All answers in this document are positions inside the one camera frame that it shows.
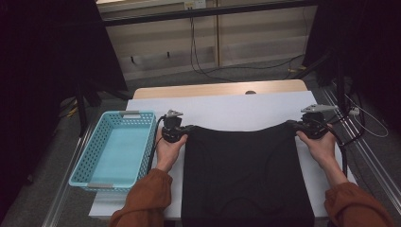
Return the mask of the light blue plastic basket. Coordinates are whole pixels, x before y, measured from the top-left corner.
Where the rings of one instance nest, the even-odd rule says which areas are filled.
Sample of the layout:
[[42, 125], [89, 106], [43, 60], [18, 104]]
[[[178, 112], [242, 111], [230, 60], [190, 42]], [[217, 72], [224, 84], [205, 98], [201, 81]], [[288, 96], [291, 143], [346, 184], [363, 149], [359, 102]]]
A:
[[152, 111], [107, 111], [98, 120], [69, 184], [126, 192], [148, 172], [156, 131]]

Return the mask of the person's left hand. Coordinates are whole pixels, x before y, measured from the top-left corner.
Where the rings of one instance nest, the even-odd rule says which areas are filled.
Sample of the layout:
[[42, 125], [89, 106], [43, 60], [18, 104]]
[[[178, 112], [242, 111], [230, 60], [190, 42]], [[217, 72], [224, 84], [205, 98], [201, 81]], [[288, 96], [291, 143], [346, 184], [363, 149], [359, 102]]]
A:
[[185, 134], [176, 143], [168, 143], [162, 136], [162, 131], [157, 131], [156, 136], [156, 152], [157, 152], [157, 164], [156, 168], [164, 172], [169, 172], [177, 161], [180, 149], [186, 143], [188, 136]]

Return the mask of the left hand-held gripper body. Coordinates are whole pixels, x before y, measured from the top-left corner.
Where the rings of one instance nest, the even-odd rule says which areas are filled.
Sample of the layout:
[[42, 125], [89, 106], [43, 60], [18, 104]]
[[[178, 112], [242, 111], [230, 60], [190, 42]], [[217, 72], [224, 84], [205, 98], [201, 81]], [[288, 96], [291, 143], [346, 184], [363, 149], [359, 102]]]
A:
[[186, 134], [189, 127], [182, 126], [181, 115], [183, 113], [169, 110], [164, 115], [164, 126], [162, 127], [162, 136], [169, 143], [176, 143]]

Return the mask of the black curtain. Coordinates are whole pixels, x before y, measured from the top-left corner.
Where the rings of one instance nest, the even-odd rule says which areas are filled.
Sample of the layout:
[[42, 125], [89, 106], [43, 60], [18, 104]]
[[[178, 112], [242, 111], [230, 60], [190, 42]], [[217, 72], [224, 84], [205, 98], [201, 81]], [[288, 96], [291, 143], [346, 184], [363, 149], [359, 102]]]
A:
[[401, 0], [321, 0], [304, 65], [339, 57], [388, 125], [401, 133]]
[[60, 104], [127, 85], [96, 0], [0, 0], [0, 221], [36, 168]]

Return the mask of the beige panelled cabinet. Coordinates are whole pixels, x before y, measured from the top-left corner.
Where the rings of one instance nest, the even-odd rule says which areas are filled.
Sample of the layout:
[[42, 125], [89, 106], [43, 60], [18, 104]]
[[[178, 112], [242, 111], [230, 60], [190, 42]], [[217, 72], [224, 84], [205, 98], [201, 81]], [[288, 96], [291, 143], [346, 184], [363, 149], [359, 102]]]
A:
[[301, 55], [315, 7], [179, 19], [107, 29], [126, 80]]

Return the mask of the wooden table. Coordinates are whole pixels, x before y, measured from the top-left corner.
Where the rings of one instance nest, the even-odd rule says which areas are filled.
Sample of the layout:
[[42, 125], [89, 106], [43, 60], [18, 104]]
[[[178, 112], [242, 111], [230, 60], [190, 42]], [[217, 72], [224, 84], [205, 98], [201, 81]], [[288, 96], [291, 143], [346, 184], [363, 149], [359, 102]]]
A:
[[306, 85], [302, 80], [287, 79], [140, 88], [134, 92], [133, 98], [228, 96], [245, 95], [247, 91], [255, 91], [257, 94], [271, 94], [306, 90]]

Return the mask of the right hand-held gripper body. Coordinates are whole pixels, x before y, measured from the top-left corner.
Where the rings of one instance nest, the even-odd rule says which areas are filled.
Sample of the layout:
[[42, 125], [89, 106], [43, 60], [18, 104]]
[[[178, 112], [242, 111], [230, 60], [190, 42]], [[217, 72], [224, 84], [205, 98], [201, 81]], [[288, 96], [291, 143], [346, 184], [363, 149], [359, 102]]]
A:
[[303, 109], [301, 120], [297, 123], [296, 129], [302, 131], [308, 139], [320, 139], [329, 132], [324, 113], [335, 111], [336, 105], [311, 104]]

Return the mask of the metal floor rail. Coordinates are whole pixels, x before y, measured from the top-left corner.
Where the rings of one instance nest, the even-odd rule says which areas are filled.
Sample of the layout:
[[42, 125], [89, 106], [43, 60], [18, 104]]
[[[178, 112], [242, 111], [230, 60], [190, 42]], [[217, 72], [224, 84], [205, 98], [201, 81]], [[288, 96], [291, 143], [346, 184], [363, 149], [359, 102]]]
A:
[[363, 128], [359, 129], [359, 124], [354, 117], [345, 116], [340, 111], [336, 111], [340, 120], [340, 127], [346, 131], [346, 135], [353, 140], [351, 147], [356, 148], [361, 155], [363, 162], [375, 176], [378, 184], [387, 195], [392, 207], [401, 217], [401, 187], [394, 181], [393, 177], [386, 170], [374, 153], [369, 143], [362, 137]]
[[93, 124], [89, 123], [86, 126], [85, 130], [81, 130], [79, 132], [79, 137], [77, 144], [75, 146], [72, 158], [69, 162], [69, 165], [62, 177], [61, 184], [57, 190], [55, 198], [51, 202], [50, 208], [46, 214], [42, 227], [57, 227], [62, 210], [64, 208], [65, 203], [67, 202], [69, 192], [70, 192], [70, 185], [69, 185], [69, 178], [71, 173], [73, 172], [78, 159], [83, 152], [83, 147], [89, 141], [89, 137], [91, 136], [93, 131]]

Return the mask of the person's right hand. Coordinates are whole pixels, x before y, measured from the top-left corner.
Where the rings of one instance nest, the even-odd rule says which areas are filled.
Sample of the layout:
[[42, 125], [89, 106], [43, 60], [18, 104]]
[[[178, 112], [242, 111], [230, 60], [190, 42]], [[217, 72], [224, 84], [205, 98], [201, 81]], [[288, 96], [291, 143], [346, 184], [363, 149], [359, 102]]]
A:
[[297, 131], [296, 135], [306, 144], [312, 158], [321, 168], [326, 168], [336, 161], [336, 137], [331, 132], [327, 132], [320, 139], [310, 139], [302, 131]]

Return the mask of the white wall outlet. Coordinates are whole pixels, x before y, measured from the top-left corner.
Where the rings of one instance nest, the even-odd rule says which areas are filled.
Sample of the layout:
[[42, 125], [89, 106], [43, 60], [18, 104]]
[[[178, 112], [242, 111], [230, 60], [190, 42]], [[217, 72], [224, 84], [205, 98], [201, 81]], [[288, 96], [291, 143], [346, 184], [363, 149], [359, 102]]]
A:
[[183, 5], [185, 9], [205, 9], [206, 0], [185, 0]]

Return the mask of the black tank top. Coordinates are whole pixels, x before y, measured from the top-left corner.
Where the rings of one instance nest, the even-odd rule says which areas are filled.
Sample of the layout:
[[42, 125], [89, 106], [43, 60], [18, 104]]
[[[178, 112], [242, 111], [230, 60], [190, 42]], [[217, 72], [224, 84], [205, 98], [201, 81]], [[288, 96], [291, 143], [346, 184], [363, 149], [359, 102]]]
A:
[[261, 131], [196, 127], [185, 146], [183, 227], [313, 227], [295, 143], [283, 123]]

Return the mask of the black horizontal bar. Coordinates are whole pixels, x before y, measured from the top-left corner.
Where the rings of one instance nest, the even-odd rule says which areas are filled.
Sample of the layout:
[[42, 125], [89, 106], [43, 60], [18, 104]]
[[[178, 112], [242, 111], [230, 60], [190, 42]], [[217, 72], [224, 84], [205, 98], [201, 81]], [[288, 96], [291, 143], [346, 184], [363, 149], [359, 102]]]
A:
[[320, 2], [321, 0], [281, 0], [268, 3], [237, 5], [229, 7], [216, 7], [209, 9], [189, 9], [189, 10], [163, 12], [163, 13], [155, 13], [148, 15], [112, 17], [110, 19], [103, 19], [102, 24], [104, 26], [125, 26], [132, 24], [143, 24], [150, 22], [245, 13], [245, 12], [262, 11], [262, 10], [311, 7], [311, 6], [318, 6]]

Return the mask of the black stand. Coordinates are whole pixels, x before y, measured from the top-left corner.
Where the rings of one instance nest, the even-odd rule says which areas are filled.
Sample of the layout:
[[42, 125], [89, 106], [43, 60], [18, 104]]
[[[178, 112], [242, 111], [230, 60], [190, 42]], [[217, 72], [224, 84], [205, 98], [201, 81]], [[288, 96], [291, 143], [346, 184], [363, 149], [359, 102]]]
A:
[[346, 103], [345, 103], [345, 94], [344, 94], [344, 76], [342, 73], [342, 65], [340, 59], [337, 54], [332, 51], [326, 51], [319, 59], [311, 63], [305, 70], [298, 73], [294, 79], [303, 79], [307, 75], [312, 72], [316, 72], [318, 69], [327, 65], [332, 59], [335, 59], [335, 62], [338, 65], [337, 78], [336, 78], [336, 96], [337, 96], [337, 106], [338, 109], [342, 112], [346, 112]]
[[93, 79], [84, 79], [80, 80], [76, 83], [75, 87], [75, 96], [78, 105], [78, 116], [79, 116], [79, 124], [80, 124], [80, 132], [79, 136], [82, 137], [86, 130], [88, 129], [88, 119], [85, 108], [85, 101], [91, 106], [99, 106], [102, 101], [97, 93], [98, 91], [105, 92], [109, 95], [117, 97], [122, 100], [129, 100], [130, 97], [125, 95], [111, 87], [108, 87], [104, 84], [94, 81]]

